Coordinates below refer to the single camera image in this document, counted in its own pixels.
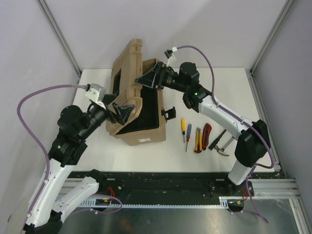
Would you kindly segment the red black utility knife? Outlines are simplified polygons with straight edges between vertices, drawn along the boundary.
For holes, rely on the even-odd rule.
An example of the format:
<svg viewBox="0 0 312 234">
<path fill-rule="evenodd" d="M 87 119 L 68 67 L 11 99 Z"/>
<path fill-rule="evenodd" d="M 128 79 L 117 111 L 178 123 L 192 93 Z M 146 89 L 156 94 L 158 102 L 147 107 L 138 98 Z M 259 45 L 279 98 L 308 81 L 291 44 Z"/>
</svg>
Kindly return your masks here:
<svg viewBox="0 0 312 234">
<path fill-rule="evenodd" d="M 212 126 L 208 123 L 205 124 L 202 133 L 202 150 L 206 150 L 209 145 L 209 136 L 212 130 Z"/>
</svg>

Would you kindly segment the yellow handled screwdriver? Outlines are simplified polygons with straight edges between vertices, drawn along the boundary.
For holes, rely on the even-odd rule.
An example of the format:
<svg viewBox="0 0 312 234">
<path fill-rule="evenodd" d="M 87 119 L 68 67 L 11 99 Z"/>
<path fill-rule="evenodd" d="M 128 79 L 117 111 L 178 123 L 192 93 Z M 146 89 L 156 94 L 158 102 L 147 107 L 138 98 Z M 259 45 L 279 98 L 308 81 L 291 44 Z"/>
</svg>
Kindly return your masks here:
<svg viewBox="0 0 312 234">
<path fill-rule="evenodd" d="M 186 134 L 186 125 L 185 125 L 185 119 L 181 119 L 181 132 L 183 136 L 183 142 L 185 143 L 185 134 Z"/>
</svg>

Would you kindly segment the steel claw hammer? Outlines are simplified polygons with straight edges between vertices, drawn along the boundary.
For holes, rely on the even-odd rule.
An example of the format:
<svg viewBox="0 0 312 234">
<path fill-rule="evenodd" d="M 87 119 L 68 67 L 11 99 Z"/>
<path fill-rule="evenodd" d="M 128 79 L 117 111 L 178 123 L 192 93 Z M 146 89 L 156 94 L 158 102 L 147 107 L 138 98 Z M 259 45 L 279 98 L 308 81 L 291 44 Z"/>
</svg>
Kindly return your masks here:
<svg viewBox="0 0 312 234">
<path fill-rule="evenodd" d="M 221 156 L 229 156 L 229 154 L 226 154 L 224 151 L 225 149 L 234 141 L 234 137 L 231 137 L 226 144 L 223 147 L 218 147 L 217 145 L 214 147 L 214 149 L 217 151 L 218 154 Z"/>
</svg>

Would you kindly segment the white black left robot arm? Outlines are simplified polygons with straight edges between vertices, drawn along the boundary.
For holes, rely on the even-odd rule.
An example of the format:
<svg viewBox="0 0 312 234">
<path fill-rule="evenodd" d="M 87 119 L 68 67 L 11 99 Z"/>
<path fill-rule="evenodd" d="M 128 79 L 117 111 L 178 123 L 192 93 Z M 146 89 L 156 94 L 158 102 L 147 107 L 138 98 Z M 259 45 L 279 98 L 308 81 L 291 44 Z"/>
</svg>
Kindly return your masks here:
<svg viewBox="0 0 312 234">
<path fill-rule="evenodd" d="M 58 120 L 59 132 L 47 154 L 48 165 L 33 198 L 23 230 L 27 234 L 57 234 L 69 214 L 91 195 L 109 191 L 111 183 L 104 173 L 93 169 L 72 191 L 56 200 L 63 183 L 87 148 L 86 139 L 104 121 L 124 125 L 135 106 L 112 104 L 113 110 L 92 102 L 83 112 L 78 106 L 65 107 Z"/>
</svg>

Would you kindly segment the black handled hammer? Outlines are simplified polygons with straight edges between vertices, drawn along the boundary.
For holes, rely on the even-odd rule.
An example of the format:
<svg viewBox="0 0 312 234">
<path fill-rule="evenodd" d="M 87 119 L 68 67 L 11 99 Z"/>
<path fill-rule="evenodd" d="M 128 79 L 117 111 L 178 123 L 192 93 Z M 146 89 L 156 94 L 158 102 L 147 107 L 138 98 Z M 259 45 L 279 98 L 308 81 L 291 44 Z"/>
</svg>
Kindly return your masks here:
<svg viewBox="0 0 312 234">
<path fill-rule="evenodd" d="M 227 132 L 226 129 L 223 130 L 223 132 L 210 144 L 208 149 L 212 151 L 226 132 Z"/>
</svg>

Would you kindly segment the yellow utility knife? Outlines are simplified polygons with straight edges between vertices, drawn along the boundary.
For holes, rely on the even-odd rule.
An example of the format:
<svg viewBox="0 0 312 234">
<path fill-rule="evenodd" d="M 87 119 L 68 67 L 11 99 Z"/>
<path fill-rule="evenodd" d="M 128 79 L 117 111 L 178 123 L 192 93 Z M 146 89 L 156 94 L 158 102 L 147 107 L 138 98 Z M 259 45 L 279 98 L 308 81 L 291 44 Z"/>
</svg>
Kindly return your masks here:
<svg viewBox="0 0 312 234">
<path fill-rule="evenodd" d="M 195 148 L 194 153 L 199 154 L 202 152 L 202 131 L 200 128 L 196 129 L 195 132 Z"/>
</svg>

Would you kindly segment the black tool box tray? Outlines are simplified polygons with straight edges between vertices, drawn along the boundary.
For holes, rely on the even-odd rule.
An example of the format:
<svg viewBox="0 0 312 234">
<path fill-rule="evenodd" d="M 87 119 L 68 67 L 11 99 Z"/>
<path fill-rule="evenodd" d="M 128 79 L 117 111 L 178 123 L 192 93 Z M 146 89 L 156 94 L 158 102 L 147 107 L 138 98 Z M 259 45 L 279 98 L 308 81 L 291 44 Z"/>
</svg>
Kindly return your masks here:
<svg viewBox="0 0 312 234">
<path fill-rule="evenodd" d="M 139 116 L 123 127 L 117 135 L 155 129 L 159 126 L 157 90 L 143 86 L 141 89 L 142 109 Z"/>
</svg>

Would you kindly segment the blue red handled screwdriver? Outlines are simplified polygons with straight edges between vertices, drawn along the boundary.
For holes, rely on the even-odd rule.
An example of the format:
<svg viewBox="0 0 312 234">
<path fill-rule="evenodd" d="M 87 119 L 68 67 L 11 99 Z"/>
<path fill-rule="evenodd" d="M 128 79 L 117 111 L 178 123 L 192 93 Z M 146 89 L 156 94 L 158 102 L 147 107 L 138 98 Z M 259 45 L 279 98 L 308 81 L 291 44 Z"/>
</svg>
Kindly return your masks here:
<svg viewBox="0 0 312 234">
<path fill-rule="evenodd" d="M 187 149 L 188 149 L 188 143 L 190 141 L 191 131 L 192 131 L 192 124 L 188 124 L 187 131 L 186 131 L 186 149 L 185 149 L 185 152 L 187 152 Z"/>
</svg>

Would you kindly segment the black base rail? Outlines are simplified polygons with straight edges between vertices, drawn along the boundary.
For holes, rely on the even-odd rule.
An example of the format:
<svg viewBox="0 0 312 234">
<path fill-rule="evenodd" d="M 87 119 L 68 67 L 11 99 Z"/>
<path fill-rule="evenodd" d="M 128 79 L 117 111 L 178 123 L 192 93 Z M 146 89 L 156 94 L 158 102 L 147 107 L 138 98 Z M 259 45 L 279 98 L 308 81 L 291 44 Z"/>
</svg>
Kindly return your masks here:
<svg viewBox="0 0 312 234">
<path fill-rule="evenodd" d="M 250 181 L 233 185 L 228 174 L 221 173 L 174 173 L 174 172 L 104 172 L 109 186 L 116 195 L 131 192 L 204 192 L 211 196 L 239 196 L 254 188 Z"/>
</svg>

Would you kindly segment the tan plastic tool box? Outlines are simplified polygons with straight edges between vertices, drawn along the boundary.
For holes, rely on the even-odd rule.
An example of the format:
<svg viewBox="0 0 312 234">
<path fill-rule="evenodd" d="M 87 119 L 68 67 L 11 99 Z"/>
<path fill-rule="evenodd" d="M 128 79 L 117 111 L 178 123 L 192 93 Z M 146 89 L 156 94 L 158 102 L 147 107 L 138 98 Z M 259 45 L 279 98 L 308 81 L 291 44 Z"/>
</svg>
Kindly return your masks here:
<svg viewBox="0 0 312 234">
<path fill-rule="evenodd" d="M 123 127 L 139 116 L 142 109 L 141 89 L 143 86 L 136 84 L 135 79 L 150 71 L 158 62 L 156 58 L 143 60 L 142 44 L 141 39 L 130 40 L 121 54 L 115 59 L 111 70 L 110 94 L 118 95 L 114 102 L 119 106 L 133 104 L 135 109 L 131 112 L 125 125 L 107 122 L 106 131 L 111 136 L 122 139 L 130 146 L 165 141 L 166 122 L 176 116 L 175 108 L 165 110 L 163 92 L 157 90 L 159 126 L 151 130 L 117 135 Z"/>
</svg>

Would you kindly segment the aluminium frame rail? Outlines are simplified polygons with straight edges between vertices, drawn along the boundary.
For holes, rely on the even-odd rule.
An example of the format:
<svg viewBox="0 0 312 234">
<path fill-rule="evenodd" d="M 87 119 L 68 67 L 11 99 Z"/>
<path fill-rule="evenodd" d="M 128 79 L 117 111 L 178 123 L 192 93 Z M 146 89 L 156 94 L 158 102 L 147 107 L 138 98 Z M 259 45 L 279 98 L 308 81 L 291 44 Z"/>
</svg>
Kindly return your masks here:
<svg viewBox="0 0 312 234">
<path fill-rule="evenodd" d="M 124 208 L 139 209 L 220 209 L 229 206 L 243 206 L 247 199 L 296 199 L 300 192 L 295 179 L 256 178 L 249 179 L 253 185 L 254 196 L 250 193 L 235 196 L 211 196 L 204 192 L 131 192 L 116 195 L 113 188 L 105 194 L 96 193 L 81 202 L 76 209 L 82 208 L 94 213 L 118 212 Z"/>
</svg>

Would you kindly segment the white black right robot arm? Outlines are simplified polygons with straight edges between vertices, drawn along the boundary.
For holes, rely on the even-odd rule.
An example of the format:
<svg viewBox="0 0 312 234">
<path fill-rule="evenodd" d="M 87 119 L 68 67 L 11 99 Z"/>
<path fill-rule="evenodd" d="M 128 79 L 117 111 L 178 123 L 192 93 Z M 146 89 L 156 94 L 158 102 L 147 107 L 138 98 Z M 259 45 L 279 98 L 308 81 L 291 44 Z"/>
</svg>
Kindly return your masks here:
<svg viewBox="0 0 312 234">
<path fill-rule="evenodd" d="M 229 195 L 241 192 L 242 183 L 257 162 L 270 151 L 266 123 L 244 118 L 219 102 L 199 83 L 199 71 L 191 62 L 182 63 L 178 72 L 158 62 L 150 71 L 136 78 L 135 83 L 157 90 L 168 87 L 182 92 L 187 108 L 211 118 L 234 137 L 237 141 L 234 152 L 236 162 L 228 174 L 225 191 Z"/>
</svg>

